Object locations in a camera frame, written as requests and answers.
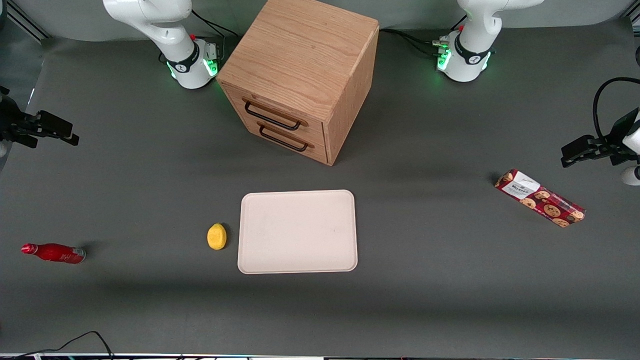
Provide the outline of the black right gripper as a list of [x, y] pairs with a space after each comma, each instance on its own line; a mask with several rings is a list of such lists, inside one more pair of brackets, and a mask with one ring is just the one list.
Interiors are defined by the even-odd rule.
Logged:
[[57, 139], [71, 146], [77, 146], [80, 141], [80, 137], [73, 133], [73, 125], [69, 121], [47, 111], [38, 111], [34, 116], [26, 114], [12, 98], [2, 95], [0, 139], [35, 149], [38, 144], [35, 136]]

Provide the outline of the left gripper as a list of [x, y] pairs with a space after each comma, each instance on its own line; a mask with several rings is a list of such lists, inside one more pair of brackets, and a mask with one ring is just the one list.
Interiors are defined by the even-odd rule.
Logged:
[[[611, 149], [609, 161], [612, 166], [631, 161], [639, 164], [639, 109], [633, 109], [619, 118], [605, 136], [608, 148]], [[608, 153], [602, 153], [599, 148], [602, 141], [599, 137], [583, 135], [574, 141], [574, 147], [561, 149], [562, 168], [573, 166], [576, 163], [587, 160], [599, 160], [608, 157]]]

